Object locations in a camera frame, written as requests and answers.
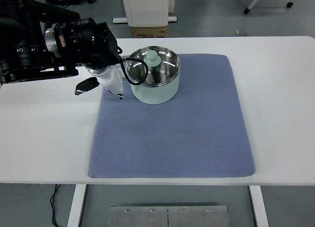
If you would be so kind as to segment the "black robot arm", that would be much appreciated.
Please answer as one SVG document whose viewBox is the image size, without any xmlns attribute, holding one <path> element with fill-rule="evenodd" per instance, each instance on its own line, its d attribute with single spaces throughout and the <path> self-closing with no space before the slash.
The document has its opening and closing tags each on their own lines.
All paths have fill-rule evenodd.
<svg viewBox="0 0 315 227">
<path fill-rule="evenodd" d="M 0 0 L 2 84 L 78 75 L 121 62 L 106 23 L 35 0 Z"/>
</svg>

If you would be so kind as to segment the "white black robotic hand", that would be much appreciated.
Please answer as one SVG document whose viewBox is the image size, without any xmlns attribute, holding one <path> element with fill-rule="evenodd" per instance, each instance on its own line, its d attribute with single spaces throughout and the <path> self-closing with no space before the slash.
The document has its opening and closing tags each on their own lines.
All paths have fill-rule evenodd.
<svg viewBox="0 0 315 227">
<path fill-rule="evenodd" d="M 100 85 L 119 99 L 124 98 L 123 77 L 118 65 L 105 66 L 100 69 L 87 68 L 92 77 L 80 82 L 75 88 L 75 95 L 81 95 Z"/>
</svg>

